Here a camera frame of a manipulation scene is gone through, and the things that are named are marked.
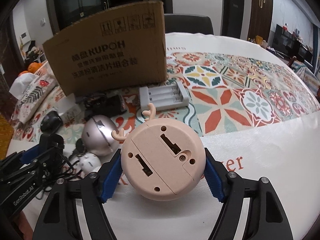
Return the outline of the orange fruit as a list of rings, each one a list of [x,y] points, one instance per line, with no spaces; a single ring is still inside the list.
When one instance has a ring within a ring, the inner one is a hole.
[[[29,73],[29,72],[28,72],[28,71],[20,72],[20,74],[18,75],[18,77],[21,76],[21,75],[23,75],[23,74],[27,74],[27,73]]]
[[[28,72],[35,74],[42,67],[42,63],[32,62],[29,64]]]

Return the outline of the colourful patterned table mat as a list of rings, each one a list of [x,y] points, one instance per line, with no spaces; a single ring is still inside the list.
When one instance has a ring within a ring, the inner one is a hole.
[[[164,85],[181,81],[189,96],[189,105],[157,111],[157,118],[171,118],[192,127],[200,136],[237,132],[287,120],[319,111],[319,102],[287,66],[235,55],[218,53],[183,53],[167,55],[167,80]],[[139,88],[129,87],[102,93],[120,96],[125,112],[112,117],[117,128],[131,132],[143,123]],[[16,123],[12,139],[38,142],[40,124],[50,111],[66,102],[57,84],[46,96],[31,119]],[[68,144],[80,138],[85,113],[73,105],[58,130]]]

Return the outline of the pink round deer toy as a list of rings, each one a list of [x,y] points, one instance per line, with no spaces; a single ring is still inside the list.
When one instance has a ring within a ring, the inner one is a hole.
[[[156,117],[148,104],[144,123],[132,132],[112,131],[122,143],[121,167],[143,197],[170,201],[188,194],[204,174],[206,153],[197,133],[185,123]]]

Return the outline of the brown cardboard box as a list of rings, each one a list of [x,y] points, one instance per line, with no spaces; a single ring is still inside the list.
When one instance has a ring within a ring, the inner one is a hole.
[[[43,48],[66,95],[163,82],[163,3],[136,2],[96,13],[63,29]]]

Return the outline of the white figurine toy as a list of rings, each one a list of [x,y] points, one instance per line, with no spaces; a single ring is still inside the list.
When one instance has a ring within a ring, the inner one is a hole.
[[[101,167],[100,159],[93,153],[86,153],[79,158],[79,165],[85,175],[97,172]]]

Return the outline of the black tv cabinet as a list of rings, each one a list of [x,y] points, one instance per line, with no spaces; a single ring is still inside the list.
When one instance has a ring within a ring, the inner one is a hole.
[[[280,25],[276,25],[271,47],[275,50],[276,55],[287,61],[295,56],[298,61],[312,66],[313,53],[310,49]]]

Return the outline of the white tissue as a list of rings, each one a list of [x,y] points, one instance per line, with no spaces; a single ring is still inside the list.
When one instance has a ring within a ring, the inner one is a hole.
[[[38,75],[33,73],[24,73],[18,76],[9,89],[9,93],[17,100],[20,100],[26,88],[38,78]]]

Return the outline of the dark grey dining chair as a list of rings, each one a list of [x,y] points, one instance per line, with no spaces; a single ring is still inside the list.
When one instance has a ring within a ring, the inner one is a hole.
[[[201,33],[214,35],[212,21],[208,16],[191,14],[164,14],[165,33]]]

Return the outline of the white plastic fruit basket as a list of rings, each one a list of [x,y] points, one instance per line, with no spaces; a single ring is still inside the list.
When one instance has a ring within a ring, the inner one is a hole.
[[[38,76],[43,76],[43,75],[46,75],[46,74],[50,74],[50,75],[53,75],[53,71],[50,67],[50,64],[48,61],[45,61],[42,66],[34,73],[35,75],[38,75]]]

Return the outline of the black computer mouse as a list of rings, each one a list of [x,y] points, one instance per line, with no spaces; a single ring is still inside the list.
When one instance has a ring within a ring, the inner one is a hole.
[[[50,111],[41,121],[40,130],[42,133],[56,133],[63,125],[61,117],[57,111]]]

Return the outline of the white battery charger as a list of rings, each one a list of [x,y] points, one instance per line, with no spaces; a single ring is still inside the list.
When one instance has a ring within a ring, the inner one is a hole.
[[[157,111],[164,111],[187,107],[189,96],[181,81],[171,85],[157,87],[140,87],[139,89],[140,109],[148,110],[148,104],[152,103]]]

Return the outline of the floral fabric tissue cover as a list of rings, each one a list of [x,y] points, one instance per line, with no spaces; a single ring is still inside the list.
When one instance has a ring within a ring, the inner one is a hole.
[[[56,85],[57,80],[52,74],[36,77],[17,101],[11,120],[26,124]]]

